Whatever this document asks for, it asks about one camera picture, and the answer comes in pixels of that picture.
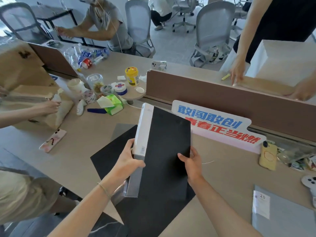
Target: white phone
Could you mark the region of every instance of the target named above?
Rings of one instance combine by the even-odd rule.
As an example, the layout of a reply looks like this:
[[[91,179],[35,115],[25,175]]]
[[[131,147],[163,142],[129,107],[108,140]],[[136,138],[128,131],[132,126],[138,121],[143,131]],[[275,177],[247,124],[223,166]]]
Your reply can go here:
[[[40,150],[43,150],[44,152],[48,153],[53,149],[55,145],[65,136],[67,131],[58,129],[57,131],[52,134],[51,137],[47,141],[45,141],[40,147]]]

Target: bracelet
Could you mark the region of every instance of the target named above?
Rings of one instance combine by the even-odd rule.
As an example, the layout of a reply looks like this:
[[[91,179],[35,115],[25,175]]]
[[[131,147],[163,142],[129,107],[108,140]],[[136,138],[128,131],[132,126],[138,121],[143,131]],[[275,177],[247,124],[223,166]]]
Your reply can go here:
[[[109,195],[109,192],[104,188],[99,182],[98,185],[104,190],[104,193],[107,195],[107,197],[111,198],[111,195]]]

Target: yellow jar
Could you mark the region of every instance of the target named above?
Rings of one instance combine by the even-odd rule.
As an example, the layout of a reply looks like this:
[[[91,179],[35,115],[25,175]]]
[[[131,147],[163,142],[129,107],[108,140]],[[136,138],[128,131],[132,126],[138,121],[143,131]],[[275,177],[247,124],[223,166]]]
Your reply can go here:
[[[125,70],[125,75],[128,79],[128,83],[131,86],[137,86],[139,84],[139,78],[138,78],[138,70],[136,67],[128,67]]]

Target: phone case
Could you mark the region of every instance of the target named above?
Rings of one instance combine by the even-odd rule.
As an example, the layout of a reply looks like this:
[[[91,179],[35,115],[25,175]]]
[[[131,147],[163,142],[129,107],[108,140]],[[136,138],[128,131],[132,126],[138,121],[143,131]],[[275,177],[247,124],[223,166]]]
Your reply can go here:
[[[268,170],[276,170],[277,164],[277,146],[264,142],[259,157],[259,165]]]
[[[39,147],[39,149],[43,150],[46,153],[50,152],[51,149],[53,149],[53,147],[57,145],[57,143],[65,136],[66,133],[67,131],[58,129],[57,131],[55,131],[54,134],[52,134],[52,136],[47,141],[45,141]]]

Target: desk divider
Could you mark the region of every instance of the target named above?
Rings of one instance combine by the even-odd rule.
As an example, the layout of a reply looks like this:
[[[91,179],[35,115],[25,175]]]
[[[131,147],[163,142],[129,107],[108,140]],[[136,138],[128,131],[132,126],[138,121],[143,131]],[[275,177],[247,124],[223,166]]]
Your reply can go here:
[[[252,124],[316,142],[316,105],[151,70],[146,95],[251,119]]]

